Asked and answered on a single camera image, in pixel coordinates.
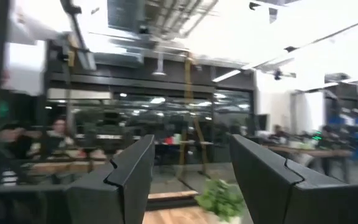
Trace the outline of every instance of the fluorescent light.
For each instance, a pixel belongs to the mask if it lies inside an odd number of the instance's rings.
[[[159,104],[159,103],[163,103],[163,102],[165,102],[164,97],[157,97],[157,98],[152,99],[152,101],[150,101],[150,103],[153,103],[153,104]]]
[[[220,82],[222,80],[225,80],[227,78],[230,78],[230,77],[232,77],[234,75],[237,75],[237,74],[240,74],[240,73],[241,73],[240,70],[233,70],[233,71],[228,72],[228,73],[226,73],[224,75],[221,75],[220,77],[215,78],[214,80],[212,80],[212,82]]]
[[[205,101],[205,102],[198,103],[198,104],[190,104],[190,106],[209,106],[211,104],[212,104],[211,102]]]
[[[342,80],[343,83],[352,83],[352,82],[358,82],[358,78],[349,78],[347,80]]]
[[[247,109],[249,105],[239,105],[240,108]]]
[[[313,88],[301,89],[299,91],[318,90],[318,89],[323,89],[323,88],[336,86],[336,85],[338,85],[338,83],[325,83],[323,86],[317,86],[317,87],[313,87]]]
[[[214,95],[215,95],[216,98],[220,98],[220,99],[226,98],[225,95],[220,94],[220,93],[215,93]]]

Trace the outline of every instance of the workbench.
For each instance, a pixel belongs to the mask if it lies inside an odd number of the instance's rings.
[[[349,183],[349,160],[353,152],[345,149],[319,150],[319,149],[295,149],[286,146],[263,146],[275,152],[286,152],[292,156],[297,154],[307,154],[315,158],[332,158],[341,163],[342,179]]]

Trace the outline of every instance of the monitor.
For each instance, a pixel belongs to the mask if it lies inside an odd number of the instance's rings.
[[[267,120],[269,115],[268,114],[259,114],[256,116],[257,118],[257,130],[258,131],[266,131],[267,130]]]

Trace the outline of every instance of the white wall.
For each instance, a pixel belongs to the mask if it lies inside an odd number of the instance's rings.
[[[290,95],[295,89],[295,78],[274,80],[273,75],[256,71],[256,114],[269,114],[268,131],[278,124],[285,129],[290,123]]]
[[[30,95],[40,94],[44,52],[45,42],[43,41],[37,41],[36,45],[7,44],[5,67],[11,78],[3,88]]]
[[[5,88],[30,95],[42,93],[45,42],[37,45],[9,44],[8,70],[11,78]]]
[[[257,114],[269,114],[268,130],[273,131],[275,124],[291,133],[312,132],[325,124],[325,103],[323,93],[302,93],[293,99],[295,111],[291,107],[291,94],[295,90],[313,88],[324,84],[324,73],[314,68],[308,69],[307,63],[297,61],[296,78],[283,77],[274,80],[274,76],[256,71]]]

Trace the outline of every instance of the ceiling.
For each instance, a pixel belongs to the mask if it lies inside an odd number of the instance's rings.
[[[279,57],[286,54],[285,47],[302,47],[358,20],[358,2],[353,1],[253,2],[260,6],[252,10],[250,0],[147,0],[145,17],[151,38],[164,46],[157,50],[170,54],[172,59],[183,58],[176,54],[184,49],[190,49],[204,62],[223,61],[232,67],[278,57],[268,63],[272,68],[282,66],[285,59],[295,58]],[[83,8],[81,21],[87,21],[88,31],[111,35],[107,9],[101,8],[107,7],[106,0],[76,0],[75,4]],[[98,7],[99,12],[92,14]],[[34,44],[35,40],[54,38],[71,30],[59,0],[16,0],[11,21],[16,27],[12,29],[11,42],[21,44]],[[320,58],[325,63],[316,63],[324,70],[358,74],[358,27],[302,52],[296,57]],[[291,63],[282,66],[287,71],[293,67]]]

